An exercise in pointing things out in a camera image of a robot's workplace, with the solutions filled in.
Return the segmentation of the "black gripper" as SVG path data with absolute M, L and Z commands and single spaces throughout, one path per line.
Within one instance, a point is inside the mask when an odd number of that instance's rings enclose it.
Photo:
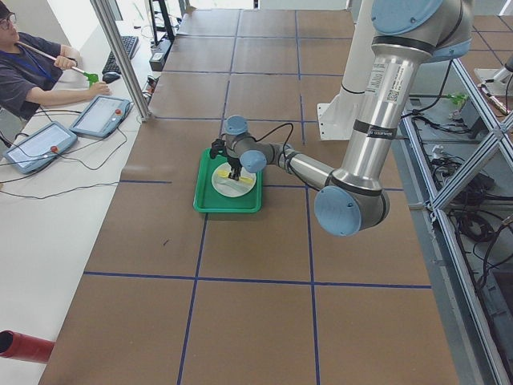
M 228 174 L 228 177 L 229 177 L 230 179 L 239 180 L 239 178 L 240 178 L 240 170 L 241 170 L 241 163 L 240 163 L 240 159 L 239 159 L 239 158 L 235 158 L 235 157 L 228 156 L 228 157 L 227 157 L 227 161 L 228 161 L 228 164 L 230 165 L 231 170 L 232 170 L 232 171 L 230 171 L 230 173 Z

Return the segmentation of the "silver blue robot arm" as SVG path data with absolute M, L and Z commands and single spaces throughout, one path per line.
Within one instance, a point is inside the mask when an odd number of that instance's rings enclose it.
M 472 1 L 364 1 L 349 63 L 366 75 L 361 102 L 340 168 L 331 168 L 287 143 L 266 143 L 248 132 L 239 115 L 224 123 L 221 138 L 237 171 L 259 172 L 272 164 L 317 188 L 314 212 L 337 237 L 381 223 L 390 201 L 380 174 L 396 137 L 419 67 L 455 59 L 471 44 Z

